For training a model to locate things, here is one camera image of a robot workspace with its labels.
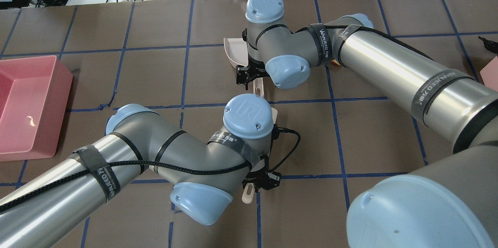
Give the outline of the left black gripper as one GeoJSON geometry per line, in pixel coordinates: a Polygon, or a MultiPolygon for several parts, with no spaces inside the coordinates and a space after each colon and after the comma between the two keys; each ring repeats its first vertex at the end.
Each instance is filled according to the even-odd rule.
{"type": "Polygon", "coordinates": [[[256,165],[256,170],[251,170],[242,181],[242,187],[245,188],[248,184],[253,184],[255,191],[258,192],[259,189],[274,189],[280,183],[281,173],[270,170],[269,157],[261,157],[261,161],[256,165]]]}

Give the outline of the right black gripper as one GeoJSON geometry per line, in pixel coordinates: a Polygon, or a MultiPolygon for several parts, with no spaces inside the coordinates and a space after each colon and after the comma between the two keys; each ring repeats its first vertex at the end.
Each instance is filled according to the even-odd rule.
{"type": "Polygon", "coordinates": [[[236,66],[236,84],[248,86],[257,78],[269,77],[265,64],[260,61],[249,59],[248,65],[236,66]]]}

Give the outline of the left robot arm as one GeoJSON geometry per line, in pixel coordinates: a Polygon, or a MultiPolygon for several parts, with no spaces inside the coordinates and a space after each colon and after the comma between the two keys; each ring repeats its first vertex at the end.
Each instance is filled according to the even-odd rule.
{"type": "Polygon", "coordinates": [[[240,94],[203,142],[151,109],[123,106],[103,138],[1,199],[1,247],[52,247],[148,168],[173,184],[176,207],[212,225],[248,173],[262,166],[273,111],[256,94],[240,94]]]}

